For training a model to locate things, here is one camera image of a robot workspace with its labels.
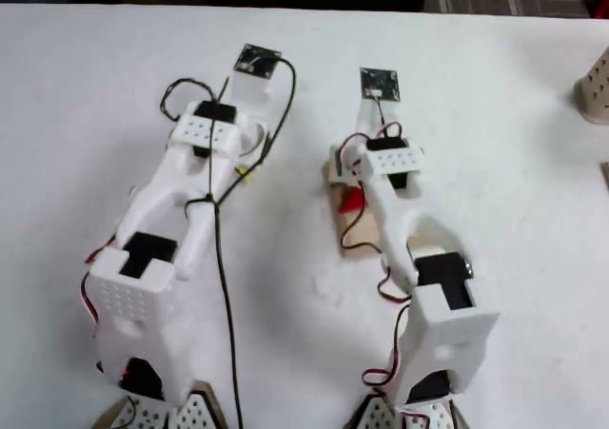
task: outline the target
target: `perforated plastic part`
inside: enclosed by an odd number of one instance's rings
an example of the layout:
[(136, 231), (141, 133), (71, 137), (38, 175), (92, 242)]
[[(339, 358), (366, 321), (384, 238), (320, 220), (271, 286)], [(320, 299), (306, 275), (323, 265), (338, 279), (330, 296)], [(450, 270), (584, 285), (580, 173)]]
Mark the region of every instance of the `perforated plastic part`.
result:
[(357, 429), (398, 429), (400, 417), (383, 398), (372, 398), (365, 408)]
[(417, 407), (405, 413), (396, 412), (387, 405), (383, 398), (372, 398), (363, 412), (357, 429), (403, 429), (402, 421), (406, 420), (406, 429), (459, 429), (453, 426), (450, 412), (441, 403)]
[(180, 413), (172, 416), (169, 429), (215, 429), (205, 399), (198, 394), (191, 394)]
[(422, 169), (423, 156), (417, 146), (367, 151), (362, 157), (362, 174), (399, 174)]
[[(171, 406), (161, 400), (131, 396), (135, 403), (135, 419), (128, 429), (163, 429)], [(133, 416), (133, 406), (127, 401), (110, 427), (123, 427)]]
[[(172, 142), (181, 142), (200, 148), (209, 148), (209, 133), (211, 132), (211, 120), (184, 114), (180, 117), (178, 125), (171, 133)], [(235, 142), (240, 137), (239, 129), (229, 123), (216, 122), (213, 128), (213, 149), (222, 154), (229, 154), (234, 148)]]
[[(180, 412), (166, 402), (132, 396), (135, 419), (126, 429), (163, 429), (168, 418), (169, 429), (216, 429), (206, 400), (199, 394), (188, 396)], [(133, 406), (127, 401), (110, 427), (122, 427), (131, 420)]]

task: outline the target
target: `wooden block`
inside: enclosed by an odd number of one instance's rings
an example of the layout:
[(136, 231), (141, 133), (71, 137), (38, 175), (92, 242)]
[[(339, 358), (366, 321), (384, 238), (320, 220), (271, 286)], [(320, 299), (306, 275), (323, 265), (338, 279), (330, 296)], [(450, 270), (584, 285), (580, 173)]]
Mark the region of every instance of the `wooden block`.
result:
[[(344, 249), (341, 247), (341, 236), (344, 230), (353, 222), (357, 217), (359, 210), (354, 212), (348, 212), (342, 214), (339, 212), (339, 208), (343, 201), (343, 192), (347, 188), (345, 184), (331, 184), (328, 180), (329, 174), (329, 163), (324, 165), (323, 169), (324, 180), (328, 188), (328, 196), (330, 199), (330, 208), (332, 209), (332, 216), (334, 219), (334, 225), (337, 235), (337, 242), (341, 254), (346, 258), (365, 258), (370, 256), (378, 255), (374, 248), (371, 246), (361, 246), (354, 249)], [(344, 238), (344, 244), (353, 245), (362, 242), (370, 242), (378, 247), (379, 246), (379, 229), (374, 215), (367, 206), (363, 211), (363, 216), (358, 223), (349, 231)], [(433, 245), (427, 240), (422, 233), (414, 231), (412, 236), (408, 238), (408, 245), (411, 249), (423, 246)]]

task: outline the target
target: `white perforated object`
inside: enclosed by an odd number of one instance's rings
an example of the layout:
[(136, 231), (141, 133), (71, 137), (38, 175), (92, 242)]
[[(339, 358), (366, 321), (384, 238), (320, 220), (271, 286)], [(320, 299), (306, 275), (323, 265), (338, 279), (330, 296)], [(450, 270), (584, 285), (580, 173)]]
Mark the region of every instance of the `white perforated object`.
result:
[[(180, 117), (178, 125), (171, 133), (171, 142), (181, 142), (209, 148), (209, 134), (211, 133), (211, 120), (185, 113)], [(230, 123), (215, 122), (211, 146), (214, 151), (228, 156), (239, 143), (239, 129)]]
[[(188, 105), (154, 176), (133, 195), (116, 229), (116, 241), (99, 253), (89, 272), (105, 375), (118, 383), (131, 358), (147, 361), (161, 379), (165, 399), (174, 405), (185, 401), (195, 381), (190, 360), (194, 313), (188, 286), (201, 270), (200, 260), (212, 237), (213, 205), (188, 207), (187, 231), (178, 240), (172, 263), (153, 259), (139, 279), (122, 275), (121, 269), (129, 255), (123, 248), (133, 234), (146, 231), (169, 209), (182, 210), (187, 200), (208, 193), (208, 159), (197, 157), (193, 147), (209, 147), (211, 122), (194, 116), (196, 107), (196, 103)], [(212, 138), (211, 190), (217, 198), (237, 165), (242, 139), (237, 126), (222, 122), (216, 122)]]
[[(358, 123), (358, 128), (362, 128), (362, 123)], [(362, 160), (361, 172), (345, 177), (362, 183), (379, 230), (383, 266), (391, 269), (393, 282), (412, 295), (408, 324), (399, 339), (400, 366), (385, 392), (392, 402), (403, 405), (413, 387), (423, 379), (446, 371), (447, 395), (403, 408), (418, 409), (421, 405), (449, 400), (467, 389), (484, 360), (486, 340), (499, 317), (495, 294), (483, 278), (483, 269), (477, 269), (475, 247), (462, 238), (448, 219), (428, 210), (431, 203), (425, 198), (427, 191), (421, 183), (422, 150), (410, 141), (405, 148), (375, 151), (359, 145), (357, 151)], [(403, 172), (408, 174), (407, 186), (397, 190), (389, 175)], [(475, 278), (464, 283), (471, 307), (452, 310), (438, 283), (418, 286), (419, 271), (407, 246), (416, 232), (440, 253), (459, 253), (468, 261), (470, 273), (473, 267)]]
[(187, 403), (177, 413), (171, 411), (169, 429), (215, 429), (216, 424), (205, 399), (198, 394), (188, 396)]
[(133, 418), (135, 410), (135, 419), (125, 429), (163, 429), (165, 419), (171, 410), (168, 403), (142, 396), (131, 396), (131, 399), (133, 405), (126, 401), (110, 428), (125, 426)]
[(456, 429), (450, 412), (444, 405), (434, 403), (417, 407), (412, 412), (395, 411), (380, 397), (370, 400), (356, 429)]
[[(161, 400), (132, 396), (135, 419), (125, 429), (163, 429), (168, 418), (169, 429), (216, 429), (211, 409), (199, 394), (188, 396), (180, 411)], [(110, 428), (122, 427), (132, 418), (133, 405), (125, 403)]]
[(367, 151), (362, 157), (362, 176), (420, 171), (422, 163), (422, 152), (417, 146)]

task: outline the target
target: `white tabletop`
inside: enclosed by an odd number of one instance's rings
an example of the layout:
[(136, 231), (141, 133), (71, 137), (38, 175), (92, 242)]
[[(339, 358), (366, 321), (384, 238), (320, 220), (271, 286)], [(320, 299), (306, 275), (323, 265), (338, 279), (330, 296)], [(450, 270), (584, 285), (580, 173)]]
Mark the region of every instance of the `white tabletop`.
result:
[[(360, 66), (398, 71), (405, 130), (501, 299), (458, 399), (472, 426), (609, 426), (609, 128), (569, 100), (609, 23), (5, 5), (0, 38), (0, 426), (86, 427), (122, 395), (94, 367), (83, 259), (160, 161), (165, 87), (218, 88), (245, 42), (300, 74), (272, 156), (223, 210), (246, 427), (342, 427), (362, 370), (388, 355), (395, 308), (375, 293), (378, 259), (339, 258), (320, 171), (354, 127)], [(213, 261), (200, 299), (198, 373), (236, 427)]]

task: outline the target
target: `black wire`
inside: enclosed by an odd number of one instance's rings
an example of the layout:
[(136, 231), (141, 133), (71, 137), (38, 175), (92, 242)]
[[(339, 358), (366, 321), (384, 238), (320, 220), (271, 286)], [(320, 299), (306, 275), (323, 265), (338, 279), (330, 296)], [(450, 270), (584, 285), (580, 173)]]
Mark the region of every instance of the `black wire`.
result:
[[(163, 111), (163, 113), (169, 119), (171, 119), (173, 121), (176, 121), (177, 119), (179, 119), (179, 117), (177, 117), (174, 120), (174, 117), (171, 117), (167, 113), (166, 109), (164, 110), (165, 100), (167, 99), (168, 95), (171, 94), (173, 89), (181, 83), (181, 81), (184, 82), (184, 81), (190, 81), (190, 80), (192, 80), (192, 79), (180, 79), (179, 81), (174, 82), (167, 88), (167, 91), (166, 91), (165, 95), (163, 96), (163, 101), (161, 102), (161, 111)], [(225, 94), (226, 87), (228, 85), (228, 77), (226, 77), (225, 82), (222, 86), (222, 91), (220, 92), (220, 96), (218, 96), (217, 99), (216, 99), (213, 91), (211, 90), (211, 88), (209, 88), (207, 85), (200, 83), (198, 81), (194, 81), (193, 83), (207, 89), (207, 91), (209, 92), (209, 95), (211, 96), (211, 100), (215, 103), (219, 103)], [(233, 386), (233, 393), (235, 396), (235, 407), (236, 407), (236, 411), (237, 411), (238, 426), (239, 426), (239, 429), (243, 429), (244, 423), (243, 423), (243, 416), (242, 416), (242, 412), (241, 412), (241, 400), (239, 399), (239, 382), (237, 380), (237, 348), (236, 348), (236, 342), (235, 342), (235, 327), (234, 327), (234, 323), (233, 323), (233, 319), (232, 319), (232, 308), (230, 306), (230, 297), (228, 296), (228, 287), (226, 284), (226, 273), (225, 273), (224, 261), (222, 259), (222, 242), (221, 242), (221, 231), (220, 231), (220, 206), (213, 199), (213, 192), (211, 190), (212, 189), (212, 161), (213, 161), (213, 158), (212, 158), (212, 156), (213, 156), (213, 132), (214, 132), (215, 124), (216, 124), (216, 121), (212, 120), (211, 127), (209, 130), (209, 157), (208, 157), (208, 159), (209, 159), (209, 161), (208, 161), (209, 179), (208, 179), (207, 195), (205, 196), (205, 198), (198, 198), (198, 199), (193, 199), (193, 200), (188, 201), (184, 206), (184, 212), (185, 212), (185, 215), (188, 216), (187, 207), (193, 203), (207, 202), (207, 203), (213, 204), (215, 242), (216, 242), (216, 261), (218, 262), (218, 273), (220, 274), (220, 284), (222, 286), (222, 292), (223, 292), (224, 298), (225, 298), (226, 319), (228, 322), (228, 337), (229, 337), (229, 341), (230, 341), (230, 362), (231, 362), (231, 372), (232, 372), (232, 386)]]
[(341, 248), (344, 250), (353, 250), (355, 248), (360, 248), (362, 246), (371, 246), (372, 248), (374, 248), (376, 250), (377, 253), (382, 253), (381, 249), (378, 248), (376, 245), (374, 245), (372, 242), (358, 242), (357, 244), (352, 244), (352, 245), (344, 244), (344, 238), (349, 233), (349, 231), (351, 229), (353, 229), (355, 227), (355, 225), (362, 219), (363, 212), (365, 211), (365, 193), (363, 191), (362, 183), (359, 182), (359, 184), (360, 184), (360, 189), (362, 190), (362, 207), (360, 207), (360, 211), (358, 212), (356, 217), (353, 219), (351, 224), (349, 226), (347, 226), (344, 229), (343, 234), (341, 234)]
[[(381, 100), (379, 98), (374, 98), (374, 101), (377, 103), (377, 107), (379, 108), (379, 114), (381, 115), (381, 126), (384, 127), (384, 115), (383, 109), (381, 108)], [(389, 137), (389, 133), (387, 133), (386, 129), (383, 130), (383, 136)]]
[[(218, 99), (217, 99), (218, 103), (220, 101), (222, 101), (222, 98), (225, 95), (226, 87), (228, 86), (228, 79), (229, 79), (229, 77), (226, 77), (225, 82), (222, 85), (222, 90), (220, 91), (220, 95), (218, 96)], [(216, 121), (214, 119), (211, 121), (211, 128), (209, 130), (209, 179), (208, 179), (208, 185), (207, 185), (207, 195), (204, 198), (190, 199), (184, 204), (184, 214), (187, 218), (188, 218), (188, 206), (189, 205), (198, 204), (198, 203), (208, 203), (208, 202), (213, 203), (214, 202), (213, 194), (211, 193), (211, 169), (212, 169), (211, 154), (213, 152), (213, 131), (214, 131), (215, 125), (216, 125)]]
[(220, 274), (220, 284), (225, 296), (226, 320), (228, 321), (228, 335), (230, 336), (230, 362), (232, 368), (232, 389), (235, 397), (235, 408), (237, 409), (237, 424), (239, 429), (243, 429), (244, 421), (241, 414), (241, 401), (239, 400), (239, 381), (237, 379), (237, 348), (235, 342), (235, 327), (232, 321), (232, 309), (230, 308), (230, 298), (228, 297), (228, 286), (226, 284), (225, 265), (222, 259), (222, 239), (220, 234), (220, 206), (213, 203), (214, 229), (216, 237), (216, 261), (218, 262), (218, 273)]
[(135, 408), (135, 402), (133, 401), (131, 396), (127, 396), (127, 400), (129, 401), (129, 403), (131, 404), (131, 408), (133, 409), (133, 413), (131, 413), (131, 418), (126, 423), (121, 424), (120, 426), (110, 427), (109, 429), (127, 429), (135, 421), (135, 412), (137, 411), (137, 409)]
[(180, 120), (180, 115), (171, 115), (169, 113), (169, 111), (167, 110), (166, 101), (169, 98), (169, 96), (171, 95), (171, 93), (173, 92), (173, 90), (178, 85), (181, 85), (181, 84), (192, 84), (192, 85), (196, 85), (198, 87), (201, 87), (204, 90), (206, 90), (207, 93), (209, 93), (209, 97), (211, 98), (211, 100), (213, 102), (217, 102), (218, 101), (216, 99), (216, 95), (213, 93), (213, 90), (207, 84), (204, 84), (203, 82), (200, 82), (200, 81), (195, 80), (195, 79), (190, 79), (190, 78), (178, 79), (175, 82), (173, 82), (171, 85), (169, 85), (169, 87), (167, 87), (167, 89), (165, 90), (165, 93), (163, 94), (163, 98), (161, 99), (161, 104), (159, 106), (159, 109), (163, 112), (163, 114), (166, 117), (168, 117), (168, 119), (171, 120), (172, 122), (177, 122), (178, 120)]
[(291, 87), (291, 91), (289, 93), (289, 99), (287, 100), (287, 104), (285, 105), (285, 110), (284, 110), (284, 114), (282, 115), (282, 118), (279, 120), (279, 124), (277, 125), (277, 129), (275, 130), (273, 137), (271, 137), (270, 139), (267, 139), (265, 142), (265, 147), (263, 148), (262, 154), (260, 155), (260, 158), (258, 158), (258, 160), (256, 161), (256, 163), (254, 163), (252, 166), (250, 166), (245, 172), (243, 172), (238, 178), (237, 180), (235, 180), (225, 191), (225, 194), (223, 194), (221, 196), (221, 198), (218, 200), (218, 204), (222, 205), (222, 203), (226, 200), (226, 198), (228, 197), (228, 195), (232, 192), (233, 189), (235, 189), (235, 187), (242, 182), (256, 167), (258, 167), (259, 165), (261, 165), (264, 161), (266, 156), (268, 155), (269, 151), (272, 149), (273, 144), (275, 143), (275, 140), (277, 139), (277, 136), (279, 136), (279, 132), (282, 130), (282, 127), (284, 126), (285, 123), (285, 118), (287, 117), (287, 114), (289, 113), (290, 109), (292, 108), (292, 101), (294, 100), (294, 94), (296, 93), (296, 82), (297, 82), (297, 77), (296, 77), (296, 69), (294, 68), (294, 66), (292, 66), (292, 64), (287, 61), (284, 58), (274, 58), (278, 63), (283, 63), (286, 66), (289, 67), (291, 73), (292, 73), (292, 87)]

